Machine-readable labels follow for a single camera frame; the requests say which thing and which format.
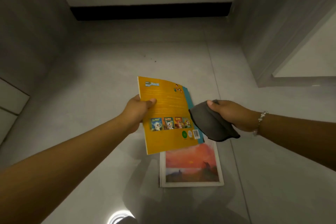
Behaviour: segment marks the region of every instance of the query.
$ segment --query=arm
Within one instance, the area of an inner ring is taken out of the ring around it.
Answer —
[[[208,100],[208,106],[240,130],[252,132],[258,128],[260,112],[224,100],[219,105]],[[267,114],[258,134],[336,171],[336,123]]]
[[[0,173],[2,223],[41,223],[130,133],[156,100],[132,98],[116,118]]]

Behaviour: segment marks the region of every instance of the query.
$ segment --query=gray tile floor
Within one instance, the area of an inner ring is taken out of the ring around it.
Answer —
[[[195,104],[221,98],[256,110],[336,121],[335,88],[259,89],[232,39],[225,18],[81,23],[0,148],[0,165],[115,117],[137,94],[138,75],[186,86]],[[139,128],[44,223],[106,224],[122,209],[139,223],[250,223],[249,215],[253,223],[333,222],[334,171],[266,139],[241,135],[217,144],[224,187],[161,189],[159,155],[146,155]]]

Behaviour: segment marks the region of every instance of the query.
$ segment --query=forearm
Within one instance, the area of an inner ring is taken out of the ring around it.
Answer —
[[[40,223],[128,135],[116,117],[0,174],[3,223]]]
[[[258,132],[270,141],[336,171],[336,124],[267,114]]]

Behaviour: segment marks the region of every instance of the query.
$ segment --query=painting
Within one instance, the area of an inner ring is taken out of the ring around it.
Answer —
[[[160,170],[160,179],[164,179],[161,182],[162,187],[224,184],[216,143],[205,135],[204,141],[202,144],[162,154],[165,158],[162,167],[164,170]]]

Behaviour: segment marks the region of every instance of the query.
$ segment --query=black baseboard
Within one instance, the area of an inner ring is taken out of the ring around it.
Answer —
[[[232,2],[71,7],[78,21],[227,16]]]

